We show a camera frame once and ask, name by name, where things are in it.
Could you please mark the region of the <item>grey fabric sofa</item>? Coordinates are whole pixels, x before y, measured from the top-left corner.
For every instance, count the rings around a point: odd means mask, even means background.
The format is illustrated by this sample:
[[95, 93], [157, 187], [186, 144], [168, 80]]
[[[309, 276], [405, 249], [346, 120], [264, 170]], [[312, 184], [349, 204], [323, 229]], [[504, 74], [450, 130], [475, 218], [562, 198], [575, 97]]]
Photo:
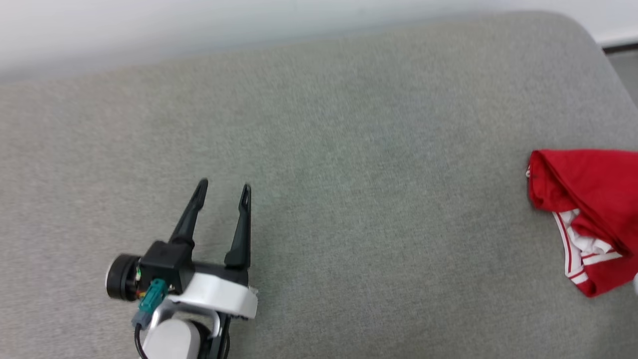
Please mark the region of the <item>grey fabric sofa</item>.
[[631, 285], [588, 299], [534, 149], [638, 150], [600, 47], [509, 13], [0, 86], [0, 359], [134, 358], [113, 259], [209, 178], [194, 259], [252, 186], [253, 321], [230, 359], [638, 359]]

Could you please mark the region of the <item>red garment with white trim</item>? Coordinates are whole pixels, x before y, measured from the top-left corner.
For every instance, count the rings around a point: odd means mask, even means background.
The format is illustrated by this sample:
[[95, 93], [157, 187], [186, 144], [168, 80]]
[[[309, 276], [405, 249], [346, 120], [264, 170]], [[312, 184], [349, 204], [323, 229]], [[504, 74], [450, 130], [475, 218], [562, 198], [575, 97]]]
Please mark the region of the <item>red garment with white trim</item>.
[[638, 152], [534, 150], [528, 197], [551, 213], [565, 275], [594, 298], [638, 276]]

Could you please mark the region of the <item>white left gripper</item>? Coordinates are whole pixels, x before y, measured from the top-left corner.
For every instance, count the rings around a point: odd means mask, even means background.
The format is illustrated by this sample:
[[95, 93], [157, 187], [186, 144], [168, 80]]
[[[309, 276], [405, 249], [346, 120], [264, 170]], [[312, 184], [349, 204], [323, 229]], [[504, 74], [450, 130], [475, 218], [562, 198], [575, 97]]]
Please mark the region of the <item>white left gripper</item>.
[[[169, 243], [194, 247], [194, 228], [203, 208], [209, 180], [202, 178], [180, 217]], [[166, 304], [174, 311], [201, 316], [225, 314], [253, 320], [257, 315], [257, 290], [248, 285], [251, 266], [251, 186], [246, 183], [238, 205], [239, 218], [225, 267], [196, 264], [195, 272], [180, 295], [168, 295]]]

